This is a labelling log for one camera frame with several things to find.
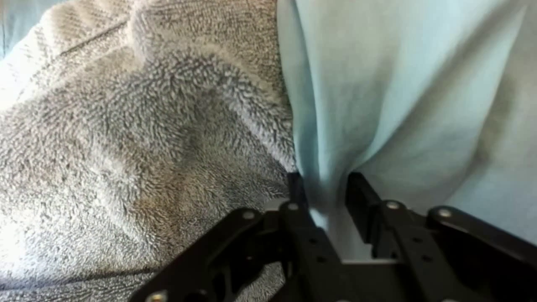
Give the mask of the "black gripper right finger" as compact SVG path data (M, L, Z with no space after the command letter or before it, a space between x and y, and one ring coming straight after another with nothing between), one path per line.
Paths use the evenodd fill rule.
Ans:
M350 274L365 302L537 302L537 246L452 206L419 214L347 177L345 206L370 259Z

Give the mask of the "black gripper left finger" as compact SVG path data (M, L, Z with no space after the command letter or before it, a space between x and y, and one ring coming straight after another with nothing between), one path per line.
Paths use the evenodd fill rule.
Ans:
M298 172L276 209L238 207L140 284L129 302L234 302L266 264L283 284L268 302L358 302L327 234L311 221Z

